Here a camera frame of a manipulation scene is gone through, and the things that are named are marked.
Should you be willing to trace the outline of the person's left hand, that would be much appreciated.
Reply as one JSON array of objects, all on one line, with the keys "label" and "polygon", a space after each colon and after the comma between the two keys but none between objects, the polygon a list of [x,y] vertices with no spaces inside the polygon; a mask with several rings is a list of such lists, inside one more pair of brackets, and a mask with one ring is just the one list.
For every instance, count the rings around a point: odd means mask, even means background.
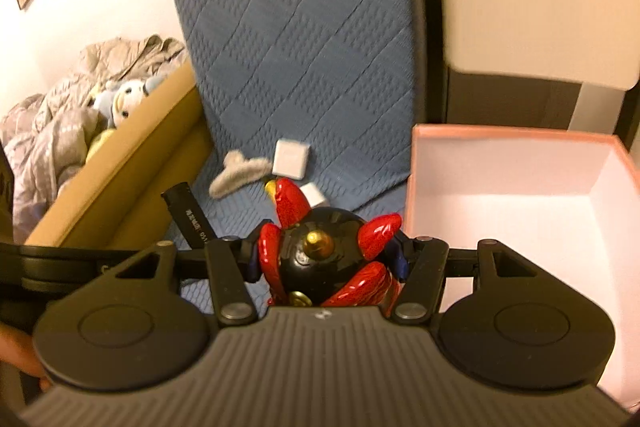
[{"label": "person's left hand", "polygon": [[1,361],[8,363],[23,373],[35,377],[39,381],[42,391],[48,391],[51,387],[46,373],[40,363],[32,336],[13,326],[0,325],[0,357]]}]

